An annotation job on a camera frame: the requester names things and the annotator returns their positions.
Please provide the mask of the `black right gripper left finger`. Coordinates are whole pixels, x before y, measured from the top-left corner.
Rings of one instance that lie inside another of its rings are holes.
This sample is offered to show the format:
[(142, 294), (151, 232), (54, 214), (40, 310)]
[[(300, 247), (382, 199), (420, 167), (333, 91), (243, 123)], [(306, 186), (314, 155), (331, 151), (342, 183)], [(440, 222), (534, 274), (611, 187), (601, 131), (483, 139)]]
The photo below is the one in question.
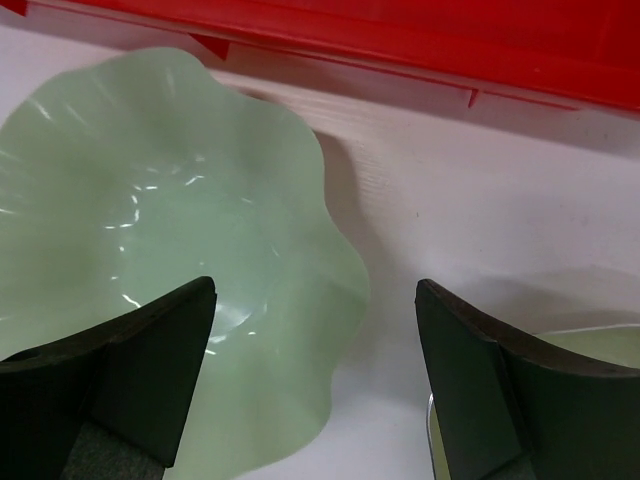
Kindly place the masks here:
[(216, 307), (199, 277), (1, 363), (4, 479), (160, 479), (175, 463)]

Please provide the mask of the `green scalloped bowl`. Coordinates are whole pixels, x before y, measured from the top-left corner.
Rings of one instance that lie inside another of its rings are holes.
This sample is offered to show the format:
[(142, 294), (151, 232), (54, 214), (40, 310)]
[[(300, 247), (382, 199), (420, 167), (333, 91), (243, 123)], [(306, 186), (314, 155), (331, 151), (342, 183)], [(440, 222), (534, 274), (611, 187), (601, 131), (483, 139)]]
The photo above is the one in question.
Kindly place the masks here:
[(367, 308), (288, 109), (144, 49), (60, 74), (1, 128), (1, 353), (138, 309), (201, 276), (214, 323), (171, 479), (233, 479), (308, 445)]

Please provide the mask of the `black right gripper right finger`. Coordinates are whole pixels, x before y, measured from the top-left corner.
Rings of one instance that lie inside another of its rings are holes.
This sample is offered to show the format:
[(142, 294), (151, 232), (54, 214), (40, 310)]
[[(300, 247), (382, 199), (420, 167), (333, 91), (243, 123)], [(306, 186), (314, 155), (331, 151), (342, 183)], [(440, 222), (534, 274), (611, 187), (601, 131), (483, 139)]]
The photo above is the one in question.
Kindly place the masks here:
[(548, 343), (431, 280), (415, 297), (450, 479), (635, 479), (639, 368)]

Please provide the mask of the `green square panda plate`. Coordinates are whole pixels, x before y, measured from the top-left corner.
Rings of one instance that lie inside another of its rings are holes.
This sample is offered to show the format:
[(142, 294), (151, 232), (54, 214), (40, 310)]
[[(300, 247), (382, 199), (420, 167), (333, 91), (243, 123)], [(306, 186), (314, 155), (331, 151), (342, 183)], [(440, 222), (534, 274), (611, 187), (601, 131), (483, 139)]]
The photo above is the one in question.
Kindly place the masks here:
[[(537, 337), (555, 346), (600, 361), (639, 368), (639, 325), (556, 331), (537, 334)], [(450, 479), (433, 394), (429, 397), (426, 427), (434, 478)]]

